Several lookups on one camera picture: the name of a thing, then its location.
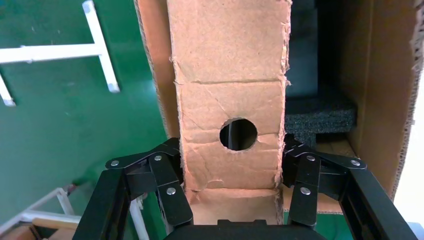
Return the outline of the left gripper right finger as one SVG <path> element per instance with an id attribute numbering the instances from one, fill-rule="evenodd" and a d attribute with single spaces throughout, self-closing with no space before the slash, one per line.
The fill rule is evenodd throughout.
<path id="1" fill-rule="evenodd" d="M 417 236 L 367 164 L 285 139 L 283 184 L 292 189 L 289 225 L 314 232 L 318 196 L 336 200 L 355 240 L 415 240 Z"/>

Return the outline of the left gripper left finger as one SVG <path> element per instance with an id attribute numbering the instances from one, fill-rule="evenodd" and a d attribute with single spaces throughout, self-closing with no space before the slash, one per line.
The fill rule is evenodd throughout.
<path id="1" fill-rule="evenodd" d="M 191 225 L 193 212 L 181 186 L 180 140 L 106 162 L 79 221 L 75 240 L 121 240 L 133 200 L 156 194 L 167 233 Z"/>

